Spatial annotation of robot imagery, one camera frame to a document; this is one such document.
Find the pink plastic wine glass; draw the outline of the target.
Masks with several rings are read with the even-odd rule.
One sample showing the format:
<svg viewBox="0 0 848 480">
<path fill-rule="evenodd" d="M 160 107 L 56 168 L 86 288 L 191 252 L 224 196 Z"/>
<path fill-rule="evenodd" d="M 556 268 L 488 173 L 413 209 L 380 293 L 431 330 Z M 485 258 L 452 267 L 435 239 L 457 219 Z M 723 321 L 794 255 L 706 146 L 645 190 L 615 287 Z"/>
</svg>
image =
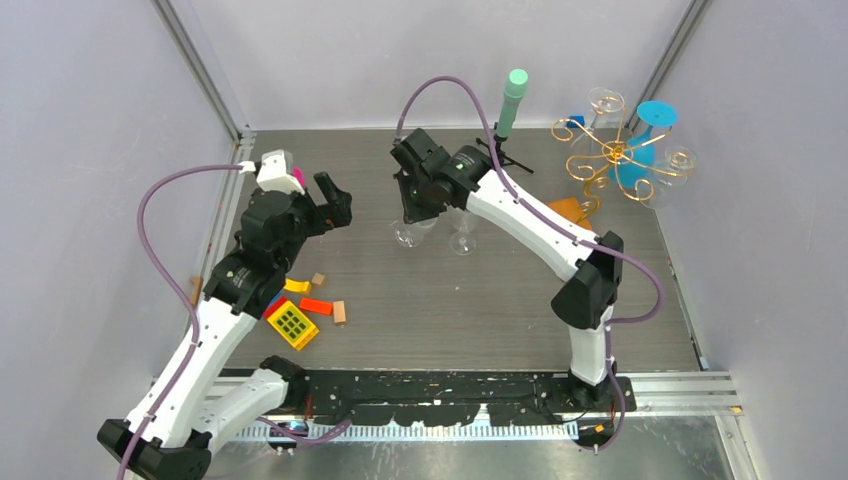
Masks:
<svg viewBox="0 0 848 480">
<path fill-rule="evenodd" d="M 300 190 L 302 192 L 305 192 L 307 190 L 307 183 L 304 174 L 299 167 L 293 168 L 293 176 L 298 181 L 298 184 L 300 185 Z"/>
</svg>

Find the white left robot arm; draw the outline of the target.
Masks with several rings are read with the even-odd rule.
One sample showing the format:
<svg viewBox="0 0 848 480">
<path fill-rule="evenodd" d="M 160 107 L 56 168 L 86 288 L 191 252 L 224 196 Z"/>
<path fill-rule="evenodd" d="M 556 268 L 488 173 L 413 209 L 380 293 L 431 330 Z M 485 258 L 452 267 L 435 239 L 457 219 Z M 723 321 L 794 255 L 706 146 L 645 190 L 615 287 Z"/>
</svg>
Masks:
<svg viewBox="0 0 848 480">
<path fill-rule="evenodd" d="M 251 195 L 235 247 L 213 268 L 190 327 L 162 374 L 123 419 L 107 419 L 98 442 L 119 462 L 118 478 L 200 479 L 220 448 L 263 414 L 298 412 L 308 396 L 303 368 L 272 355 L 241 385 L 203 404 L 234 349 L 275 302 L 310 237 L 348 226 L 352 196 L 331 176 L 313 176 L 325 198 L 263 185 Z"/>
</svg>

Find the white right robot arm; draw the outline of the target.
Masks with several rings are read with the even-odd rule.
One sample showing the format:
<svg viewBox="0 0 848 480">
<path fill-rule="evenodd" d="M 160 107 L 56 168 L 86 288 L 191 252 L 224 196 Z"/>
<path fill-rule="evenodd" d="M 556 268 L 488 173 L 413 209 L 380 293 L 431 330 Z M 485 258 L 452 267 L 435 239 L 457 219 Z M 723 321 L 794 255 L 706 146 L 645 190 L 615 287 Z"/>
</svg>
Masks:
<svg viewBox="0 0 848 480">
<path fill-rule="evenodd" d="M 487 220 L 525 245 L 562 280 L 550 302 L 569 329 L 571 361 L 566 392 L 581 410 L 611 400 L 605 326 L 622 276 L 615 233 L 602 237 L 551 210 L 498 169 L 488 153 L 466 145 L 449 153 L 422 129 L 395 140 L 395 178 L 408 224 L 454 208 Z"/>
</svg>

